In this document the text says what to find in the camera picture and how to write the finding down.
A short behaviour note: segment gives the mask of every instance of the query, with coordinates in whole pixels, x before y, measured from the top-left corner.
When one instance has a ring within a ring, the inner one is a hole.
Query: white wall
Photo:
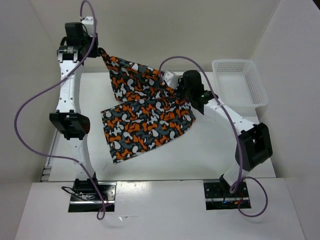
[[[307,240],[319,239],[320,10],[312,0],[281,0],[252,59],[269,105],[277,176],[286,181]]]
[[[57,47],[65,22],[79,20],[81,0],[30,0]],[[171,56],[193,58],[206,70],[215,59],[248,59],[279,0],[90,0],[99,45],[112,55],[158,68]],[[106,71],[97,59],[86,71]],[[166,68],[194,69],[185,60]]]
[[[32,95],[60,80],[55,48],[26,0],[0,2],[0,238],[13,240],[32,181],[39,181],[45,159],[24,148],[14,133],[14,116]],[[21,113],[19,129],[35,149],[47,152],[54,128],[48,114],[57,92]]]

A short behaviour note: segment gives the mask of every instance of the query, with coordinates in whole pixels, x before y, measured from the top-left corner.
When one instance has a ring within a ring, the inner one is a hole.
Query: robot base
[[[240,205],[241,209],[251,208],[247,184],[245,182],[239,185],[239,191],[228,196],[221,189],[219,180],[204,180],[203,188],[207,210],[237,209],[240,201],[245,201]]]
[[[106,212],[115,211],[115,199],[116,199],[116,182],[99,182],[98,188],[102,196],[107,196],[105,204],[112,204],[106,207]],[[98,212],[102,207],[100,198],[96,195],[79,194],[81,198],[87,198],[87,200],[81,200],[78,197],[71,195],[69,203],[69,213],[86,213],[86,212]]]

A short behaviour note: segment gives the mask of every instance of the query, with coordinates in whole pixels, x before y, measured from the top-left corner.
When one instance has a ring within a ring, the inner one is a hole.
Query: patterned cloth
[[[158,70],[100,51],[114,97],[124,102],[101,112],[114,163],[155,149],[190,128],[196,118],[179,86],[161,82]]]

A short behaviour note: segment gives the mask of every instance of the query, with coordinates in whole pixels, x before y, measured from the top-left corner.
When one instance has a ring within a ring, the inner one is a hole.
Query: white tabletop
[[[213,73],[207,74],[216,89]],[[204,78],[202,82],[205,88],[209,89]],[[196,121],[184,135],[157,149],[113,164],[100,112],[118,104],[112,92],[108,72],[82,75],[80,108],[81,114],[89,117],[91,122],[88,149],[99,181],[217,179],[235,161],[234,137],[214,120],[194,109]],[[252,122],[259,122],[255,110],[242,115]],[[54,141],[52,154],[72,157],[67,140],[59,133]],[[73,162],[51,159],[50,165],[50,182],[75,180]],[[256,178],[276,177],[270,159],[257,166],[250,175]]]
[[[68,213],[71,182],[33,183],[15,240],[304,240],[286,182],[261,178],[269,196],[262,216],[237,209],[206,210],[203,181],[118,182],[115,212]],[[260,187],[247,181],[252,209],[265,204]]]

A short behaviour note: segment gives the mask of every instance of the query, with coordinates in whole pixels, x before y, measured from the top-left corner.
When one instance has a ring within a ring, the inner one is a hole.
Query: black bracket
[[[182,75],[180,85],[190,100],[191,106],[204,114],[204,105],[214,96],[211,91],[205,90],[200,73],[196,70],[186,71]]]
[[[269,129],[264,123],[254,125],[248,131],[242,131],[238,136],[243,156],[243,168],[250,172],[257,165],[262,164],[273,154]],[[238,148],[235,150],[235,159],[239,164]]]
[[[59,60],[81,61],[89,50],[93,38],[88,35],[81,22],[67,22],[64,28],[66,36],[61,40],[60,48],[57,51]],[[98,44],[98,34],[96,33],[88,58],[100,57]]]
[[[50,122],[63,134],[64,138],[83,140],[90,131],[88,117],[74,112],[55,112],[49,115]]]

